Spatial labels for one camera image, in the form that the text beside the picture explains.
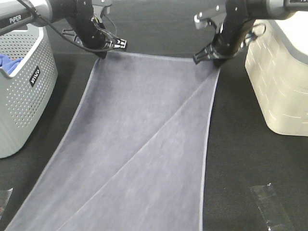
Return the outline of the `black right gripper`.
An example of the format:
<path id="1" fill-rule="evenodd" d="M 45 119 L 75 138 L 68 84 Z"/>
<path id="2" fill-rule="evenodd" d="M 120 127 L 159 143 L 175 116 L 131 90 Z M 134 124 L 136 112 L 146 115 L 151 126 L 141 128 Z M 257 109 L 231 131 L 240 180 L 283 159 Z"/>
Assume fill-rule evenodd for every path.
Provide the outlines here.
<path id="1" fill-rule="evenodd" d="M 226 4 L 197 13 L 194 23 L 197 29 L 207 26 L 215 29 L 212 41 L 193 55 L 194 63 L 213 60 L 214 67 L 219 69 L 241 49 L 254 19 L 247 4 Z"/>

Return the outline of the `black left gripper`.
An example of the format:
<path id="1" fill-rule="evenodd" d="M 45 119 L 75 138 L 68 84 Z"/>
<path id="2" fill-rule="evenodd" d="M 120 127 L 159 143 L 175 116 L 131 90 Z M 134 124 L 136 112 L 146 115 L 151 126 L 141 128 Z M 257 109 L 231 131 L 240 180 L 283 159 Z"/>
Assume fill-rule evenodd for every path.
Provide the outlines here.
<path id="1" fill-rule="evenodd" d="M 103 12 L 106 5 L 100 0 L 61 1 L 61 13 L 71 26 L 69 30 L 64 29 L 61 32 L 61 37 L 78 48 L 95 52 L 102 59 L 106 58 L 108 51 L 126 51 L 127 40 L 118 38 L 113 42 L 113 33 L 99 20 L 95 7 Z"/>

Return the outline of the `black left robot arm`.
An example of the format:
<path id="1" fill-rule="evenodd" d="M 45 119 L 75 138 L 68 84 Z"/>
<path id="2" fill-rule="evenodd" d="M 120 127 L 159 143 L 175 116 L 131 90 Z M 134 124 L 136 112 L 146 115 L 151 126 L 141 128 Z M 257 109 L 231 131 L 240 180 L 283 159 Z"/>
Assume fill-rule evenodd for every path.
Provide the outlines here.
<path id="1" fill-rule="evenodd" d="M 110 0 L 2 0 L 0 34 L 28 24 L 49 26 L 80 49 L 105 58 L 112 50 L 127 49 L 127 41 L 105 28 Z"/>

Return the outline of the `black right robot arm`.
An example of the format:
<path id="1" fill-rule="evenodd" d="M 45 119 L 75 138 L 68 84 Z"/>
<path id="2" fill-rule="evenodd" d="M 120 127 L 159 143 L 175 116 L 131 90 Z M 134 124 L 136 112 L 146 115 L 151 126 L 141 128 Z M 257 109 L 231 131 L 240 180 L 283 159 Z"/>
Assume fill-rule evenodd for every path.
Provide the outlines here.
<path id="1" fill-rule="evenodd" d="M 257 38 L 252 31 L 256 20 L 285 20 L 307 10 L 306 0 L 228 0 L 199 12 L 194 16 L 195 27 L 211 26 L 215 33 L 211 42 L 193 55 L 193 61 L 220 65 Z"/>

